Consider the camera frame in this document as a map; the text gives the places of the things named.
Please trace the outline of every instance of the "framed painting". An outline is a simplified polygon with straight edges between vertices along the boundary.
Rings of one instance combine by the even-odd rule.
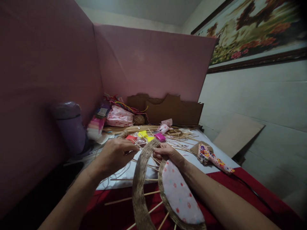
[[[208,73],[307,57],[295,0],[226,0],[191,34],[217,38]]]

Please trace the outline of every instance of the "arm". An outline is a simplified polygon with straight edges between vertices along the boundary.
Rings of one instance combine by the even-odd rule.
[[[225,229],[279,229],[265,215],[243,198],[189,163],[169,144],[154,149],[154,157],[168,155],[180,170],[187,184],[196,192]]]
[[[79,229],[86,206],[100,181],[123,168],[138,151],[139,148],[128,140],[108,141],[99,156],[80,173],[39,230]]]

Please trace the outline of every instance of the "pink floral bag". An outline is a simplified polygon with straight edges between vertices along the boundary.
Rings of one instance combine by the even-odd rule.
[[[133,125],[133,114],[124,110],[122,107],[112,105],[106,123],[110,126],[126,127]]]

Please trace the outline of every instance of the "white wall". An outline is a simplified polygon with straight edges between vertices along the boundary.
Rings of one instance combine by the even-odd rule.
[[[223,1],[203,0],[182,32],[190,34]],[[199,101],[212,141],[234,113],[266,125],[242,167],[305,218],[307,61],[208,74]]]
[[[85,14],[93,23],[101,23],[114,26],[131,27],[138,29],[149,29],[171,33],[180,33],[181,27],[164,24],[147,19],[135,18],[122,14],[110,13],[106,11],[93,10],[86,7],[81,7]]]

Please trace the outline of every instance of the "pink clip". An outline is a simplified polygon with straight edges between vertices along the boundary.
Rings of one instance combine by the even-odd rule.
[[[165,141],[165,136],[163,136],[163,134],[161,134],[161,133],[154,134],[154,137],[157,138],[158,141],[160,141],[160,142]]]

